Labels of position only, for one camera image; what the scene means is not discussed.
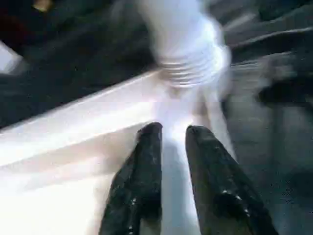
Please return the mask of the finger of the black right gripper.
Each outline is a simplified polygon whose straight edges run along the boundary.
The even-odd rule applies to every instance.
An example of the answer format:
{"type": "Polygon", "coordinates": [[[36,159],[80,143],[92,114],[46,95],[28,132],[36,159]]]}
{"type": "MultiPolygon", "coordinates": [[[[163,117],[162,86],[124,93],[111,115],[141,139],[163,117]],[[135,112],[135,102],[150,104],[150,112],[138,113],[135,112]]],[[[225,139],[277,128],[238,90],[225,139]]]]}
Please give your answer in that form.
{"type": "Polygon", "coordinates": [[[258,93],[265,105],[313,106],[313,54],[283,53],[269,56],[265,65],[269,85],[258,93]]]}

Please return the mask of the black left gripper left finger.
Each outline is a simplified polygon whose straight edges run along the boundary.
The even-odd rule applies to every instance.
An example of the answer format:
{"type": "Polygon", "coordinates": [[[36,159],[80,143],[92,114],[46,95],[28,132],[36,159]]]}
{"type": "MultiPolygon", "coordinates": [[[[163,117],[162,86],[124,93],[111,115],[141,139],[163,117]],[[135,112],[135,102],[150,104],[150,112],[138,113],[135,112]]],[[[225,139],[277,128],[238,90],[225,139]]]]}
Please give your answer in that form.
{"type": "Polygon", "coordinates": [[[134,149],[112,180],[100,235],[138,235],[142,219],[160,218],[161,144],[160,123],[138,131],[134,149]]]}

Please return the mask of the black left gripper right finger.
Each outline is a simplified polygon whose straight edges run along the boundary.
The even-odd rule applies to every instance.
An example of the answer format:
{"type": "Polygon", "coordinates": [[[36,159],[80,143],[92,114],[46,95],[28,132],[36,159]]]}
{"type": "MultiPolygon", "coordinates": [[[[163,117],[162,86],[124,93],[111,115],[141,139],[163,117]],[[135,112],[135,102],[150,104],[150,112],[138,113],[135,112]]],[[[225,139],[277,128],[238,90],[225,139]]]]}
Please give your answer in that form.
{"type": "Polygon", "coordinates": [[[208,128],[188,126],[185,144],[201,234],[276,234],[251,180],[208,128]]]}

